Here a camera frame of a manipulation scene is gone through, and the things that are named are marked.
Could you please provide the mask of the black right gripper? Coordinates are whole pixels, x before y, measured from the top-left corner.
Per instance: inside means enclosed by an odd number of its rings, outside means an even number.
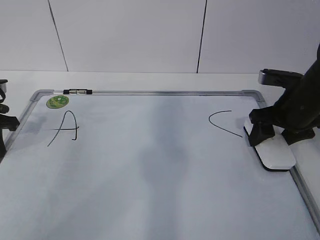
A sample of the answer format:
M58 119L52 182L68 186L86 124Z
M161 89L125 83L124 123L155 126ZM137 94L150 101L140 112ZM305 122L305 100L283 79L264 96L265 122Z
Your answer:
M315 137L314 130L307 128L320 123L320 60L317 59L311 65L296 85L284 89L274 105L254 109L249 114L253 124L248 136L251 147L273 138L273 125L285 129L281 135L289 146Z

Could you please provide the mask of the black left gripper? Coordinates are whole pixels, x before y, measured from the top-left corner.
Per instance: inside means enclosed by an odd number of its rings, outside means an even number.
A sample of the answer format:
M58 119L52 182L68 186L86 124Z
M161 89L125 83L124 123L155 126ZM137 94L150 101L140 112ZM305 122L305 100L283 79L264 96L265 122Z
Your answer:
M4 104L6 99L7 82L7 79L0 80L0 160L2 160L7 153L3 138L3 130L14 132L20 125L20 122L16 116L5 115L10 111L9 106Z

